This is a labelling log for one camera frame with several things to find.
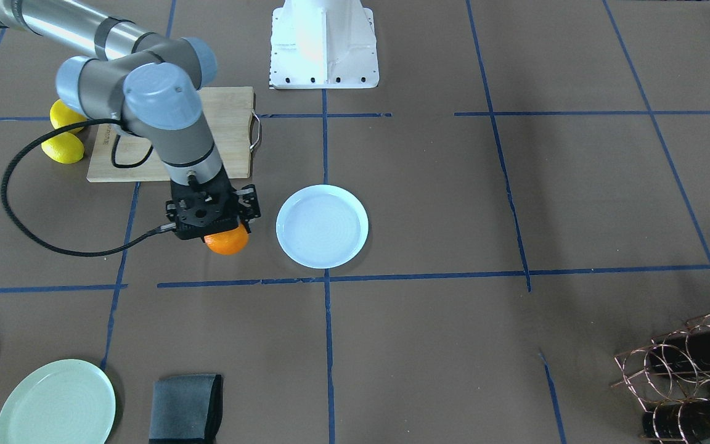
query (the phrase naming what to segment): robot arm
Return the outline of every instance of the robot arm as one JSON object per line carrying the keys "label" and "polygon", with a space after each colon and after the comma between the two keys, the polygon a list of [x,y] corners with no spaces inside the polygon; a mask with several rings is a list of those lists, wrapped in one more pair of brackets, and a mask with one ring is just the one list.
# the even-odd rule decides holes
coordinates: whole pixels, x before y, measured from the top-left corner
{"label": "robot arm", "polygon": [[114,118],[144,137],[169,172],[166,215],[180,239],[234,230],[259,217],[256,188],[229,183],[197,92],[218,65],[200,39],[168,39],[74,0],[0,0],[0,27],[31,31],[87,56],[57,72],[62,101],[88,118]]}

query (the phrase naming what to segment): wooden cutting board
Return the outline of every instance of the wooden cutting board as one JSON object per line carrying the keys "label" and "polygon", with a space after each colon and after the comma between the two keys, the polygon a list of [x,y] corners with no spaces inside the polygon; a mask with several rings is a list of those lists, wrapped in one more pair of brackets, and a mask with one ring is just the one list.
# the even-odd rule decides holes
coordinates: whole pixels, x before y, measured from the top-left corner
{"label": "wooden cutting board", "polygon": [[[251,175],[251,119],[254,90],[250,86],[202,88],[200,90],[205,117],[215,144],[231,179]],[[137,168],[121,169],[111,165],[111,146],[116,132],[110,125],[98,126],[95,145],[89,161],[89,182],[157,182],[169,180],[169,174],[158,154]],[[122,137],[116,147],[117,163],[136,163],[150,148],[146,138]]]}

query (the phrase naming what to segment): light green plate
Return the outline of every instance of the light green plate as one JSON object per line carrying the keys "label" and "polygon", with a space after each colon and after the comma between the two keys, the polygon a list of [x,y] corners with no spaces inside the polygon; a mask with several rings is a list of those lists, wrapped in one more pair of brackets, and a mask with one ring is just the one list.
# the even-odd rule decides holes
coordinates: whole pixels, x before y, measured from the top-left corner
{"label": "light green plate", "polygon": [[0,413],[0,444],[104,444],[115,410],[111,382],[97,366],[56,361],[12,391]]}

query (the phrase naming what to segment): blue joint cap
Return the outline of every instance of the blue joint cap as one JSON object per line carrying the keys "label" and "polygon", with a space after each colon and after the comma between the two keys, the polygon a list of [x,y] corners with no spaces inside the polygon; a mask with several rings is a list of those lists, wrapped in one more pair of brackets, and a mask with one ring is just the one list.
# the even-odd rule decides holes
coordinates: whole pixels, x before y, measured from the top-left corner
{"label": "blue joint cap", "polygon": [[197,37],[182,37],[180,40],[185,40],[190,43],[195,53],[197,53],[199,67],[202,72],[202,81],[199,88],[201,89],[207,86],[218,74],[218,60],[215,59],[215,53],[210,49],[209,45],[206,44],[205,40],[198,39]]}
{"label": "blue joint cap", "polygon": [[57,70],[56,87],[59,99],[74,112],[86,115],[81,107],[81,98],[78,92],[78,81],[81,78],[81,71],[91,58],[77,55],[65,60],[59,70]]}
{"label": "blue joint cap", "polygon": [[202,99],[188,73],[171,63],[135,68],[122,84],[124,100],[140,121],[161,130],[182,130],[202,115]]}

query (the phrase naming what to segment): white plastic base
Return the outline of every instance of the white plastic base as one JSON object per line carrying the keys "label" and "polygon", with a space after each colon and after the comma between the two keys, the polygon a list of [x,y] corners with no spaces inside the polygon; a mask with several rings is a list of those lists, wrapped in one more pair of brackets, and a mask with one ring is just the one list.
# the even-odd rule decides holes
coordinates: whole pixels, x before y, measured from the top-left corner
{"label": "white plastic base", "polygon": [[374,88],[380,83],[374,14],[359,0],[287,0],[273,11],[271,47],[271,88]]}

